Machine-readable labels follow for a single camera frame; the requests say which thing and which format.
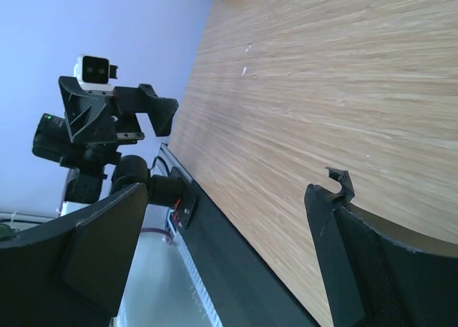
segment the wood grain surface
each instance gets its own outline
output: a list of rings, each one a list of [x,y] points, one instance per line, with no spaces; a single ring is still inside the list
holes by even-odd
[[[303,196],[458,243],[458,0],[215,0],[170,149],[322,326]]]

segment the black plastic bracket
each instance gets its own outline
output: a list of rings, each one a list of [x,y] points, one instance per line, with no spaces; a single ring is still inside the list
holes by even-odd
[[[349,171],[337,170],[336,168],[327,167],[328,175],[332,180],[335,180],[341,185],[341,190],[337,197],[332,200],[333,204],[341,203],[342,205],[349,204],[355,197],[355,190],[350,179]]]
[[[185,183],[185,187],[180,196],[180,201],[177,204],[175,212],[177,213],[179,226],[187,229],[191,222],[195,207],[197,206],[198,196],[193,190],[191,184],[187,181],[186,176],[177,167],[172,167],[170,177],[181,179]]]
[[[307,187],[304,202],[307,220],[315,244],[321,275],[336,327],[357,327],[370,316],[359,278],[347,253],[336,213],[355,196],[348,171],[326,168],[329,177],[341,184],[339,193],[318,185]]]

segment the camera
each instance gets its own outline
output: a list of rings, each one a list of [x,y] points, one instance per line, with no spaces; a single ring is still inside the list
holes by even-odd
[[[82,89],[110,91],[110,79],[117,79],[117,66],[109,64],[108,59],[82,55],[74,67],[74,76]]]
[[[90,84],[108,84],[109,61],[103,57],[84,55],[81,60],[81,79]]]

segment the wall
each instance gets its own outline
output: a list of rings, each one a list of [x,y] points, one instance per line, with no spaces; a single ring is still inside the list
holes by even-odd
[[[63,115],[57,78],[80,54],[119,65],[115,84],[150,83],[180,99],[212,0],[0,0],[0,210],[55,214],[67,170],[31,153],[43,112]],[[125,154],[151,164],[160,140]]]

